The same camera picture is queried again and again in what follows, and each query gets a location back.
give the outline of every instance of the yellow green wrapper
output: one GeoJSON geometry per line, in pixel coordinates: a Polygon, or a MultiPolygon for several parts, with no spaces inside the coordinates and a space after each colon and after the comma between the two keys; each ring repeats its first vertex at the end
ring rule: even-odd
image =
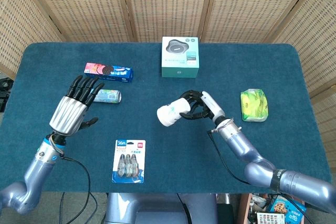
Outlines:
{"type": "Polygon", "coordinates": [[[240,93],[242,119],[246,122],[263,122],[268,117],[265,93],[261,89],[248,89],[240,93]]]}

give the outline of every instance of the metal robotic hand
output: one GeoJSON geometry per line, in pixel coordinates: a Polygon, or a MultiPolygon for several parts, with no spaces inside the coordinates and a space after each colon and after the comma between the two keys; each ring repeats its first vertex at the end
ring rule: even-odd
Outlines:
{"type": "Polygon", "coordinates": [[[48,175],[64,156],[65,138],[97,122],[98,118],[88,122],[83,122],[83,118],[104,84],[97,85],[91,92],[98,79],[85,78],[80,83],[81,79],[82,76],[78,76],[73,81],[66,96],[59,102],[49,123],[53,132],[44,138],[37,150],[25,173],[24,182],[14,182],[0,191],[0,214],[5,207],[14,208],[19,214],[32,211],[39,202],[48,175]]]}
{"type": "Polygon", "coordinates": [[[158,118],[165,126],[172,125],[181,117],[188,120],[212,119],[216,127],[210,131],[210,135],[218,132],[234,154],[248,163],[245,167],[245,177],[249,184],[293,195],[336,215],[336,188],[333,185],[292,170],[276,169],[274,164],[259,154],[240,131],[241,127],[237,127],[233,119],[225,117],[224,111],[207,92],[187,91],[180,96],[180,99],[168,105],[170,106],[174,108],[163,110],[166,105],[158,109],[158,118]],[[203,111],[194,113],[198,106],[202,106],[203,111]]]}

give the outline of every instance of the floor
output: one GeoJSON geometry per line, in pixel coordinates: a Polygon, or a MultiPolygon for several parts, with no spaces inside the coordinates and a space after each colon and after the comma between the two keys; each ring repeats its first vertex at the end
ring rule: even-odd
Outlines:
{"type": "MultiPolygon", "coordinates": [[[[2,122],[3,113],[0,113],[0,125],[2,122]]],[[[333,183],[336,185],[336,175],[333,177],[333,183]]],[[[107,196],[105,193],[93,193],[98,203],[96,214],[92,217],[89,223],[100,224],[106,210],[107,196]]],[[[62,193],[45,191],[41,195],[40,203],[37,208],[28,215],[21,216],[14,210],[5,208],[0,216],[0,224],[57,224],[59,223],[59,203],[62,193]]],[[[63,204],[63,223],[66,223],[84,205],[86,193],[66,193],[63,204]]],[[[233,194],[230,197],[233,205],[234,216],[237,219],[240,195],[233,194]]],[[[219,203],[224,202],[223,195],[218,198],[219,203]]],[[[95,202],[90,197],[88,206],[85,211],[74,221],[73,224],[84,224],[90,217],[95,208],[95,202]]],[[[314,209],[307,210],[308,216],[315,222],[315,224],[336,223],[336,216],[325,214],[314,209]]]]}

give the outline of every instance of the product box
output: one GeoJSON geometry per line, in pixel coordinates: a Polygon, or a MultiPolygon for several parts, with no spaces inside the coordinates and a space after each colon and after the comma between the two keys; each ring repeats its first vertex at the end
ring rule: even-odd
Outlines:
{"type": "Polygon", "coordinates": [[[116,140],[112,169],[114,183],[143,183],[145,140],[116,140]]]}
{"type": "Polygon", "coordinates": [[[162,77],[195,78],[199,60],[197,37],[162,37],[162,77]]]}
{"type": "MultiPolygon", "coordinates": [[[[293,200],[303,212],[306,208],[303,204],[293,200]]],[[[268,212],[279,212],[285,215],[285,223],[299,224],[302,219],[302,213],[286,198],[275,196],[267,208],[268,212]]]]}
{"type": "Polygon", "coordinates": [[[133,79],[132,68],[98,63],[86,63],[84,73],[89,77],[103,80],[131,82],[133,79]]]}

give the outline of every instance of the table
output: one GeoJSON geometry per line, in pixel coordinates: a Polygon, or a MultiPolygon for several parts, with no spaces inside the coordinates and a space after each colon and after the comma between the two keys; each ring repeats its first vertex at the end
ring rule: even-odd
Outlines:
{"type": "MultiPolygon", "coordinates": [[[[86,62],[130,66],[132,83],[103,81],[120,90],[120,104],[94,103],[86,115],[99,121],[67,139],[66,155],[90,172],[94,192],[247,193],[268,192],[243,185],[223,168],[206,131],[209,119],[179,120],[164,127],[156,117],[160,106],[189,89],[209,92],[242,131],[278,168],[293,169],[331,180],[296,50],[287,44],[200,44],[196,79],[161,78],[159,43],[32,44],[21,66],[0,128],[0,188],[23,175],[49,121],[70,83],[86,62]],[[269,104],[265,122],[242,122],[240,92],[260,88],[269,104]],[[146,140],[144,184],[111,182],[115,140],[146,140]]],[[[245,164],[215,135],[227,165],[243,178],[245,164]]],[[[44,190],[86,191],[84,171],[58,162],[44,190]]]]}

